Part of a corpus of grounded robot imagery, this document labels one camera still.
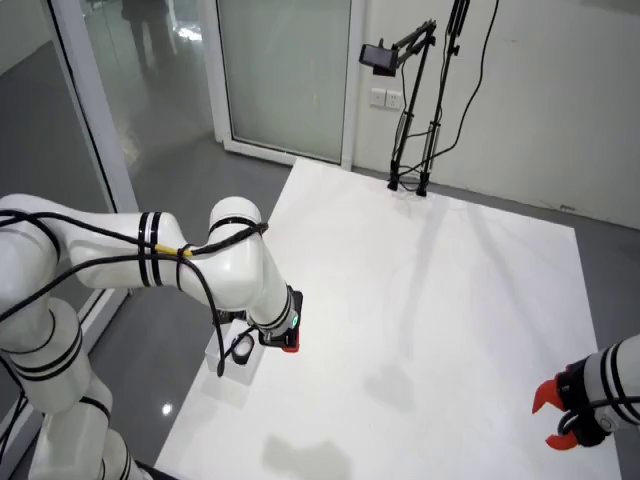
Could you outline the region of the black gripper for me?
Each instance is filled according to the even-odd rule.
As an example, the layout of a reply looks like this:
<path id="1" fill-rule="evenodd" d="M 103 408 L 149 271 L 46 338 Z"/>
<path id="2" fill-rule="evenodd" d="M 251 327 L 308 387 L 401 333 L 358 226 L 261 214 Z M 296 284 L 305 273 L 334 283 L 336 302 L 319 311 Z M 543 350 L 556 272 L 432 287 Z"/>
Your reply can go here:
<path id="1" fill-rule="evenodd" d="M 257 326 L 259 343 L 286 353 L 297 353 L 300 349 L 302 304 L 302 292 L 288 288 L 281 314 L 270 324 Z"/>
<path id="2" fill-rule="evenodd" d="M 560 422 L 558 433 L 546 438 L 550 448 L 597 446 L 618 427 L 616 372 L 610 360 L 581 360 L 537 388 L 533 414 L 545 405 L 560 410 L 562 403 L 568 415 Z"/>

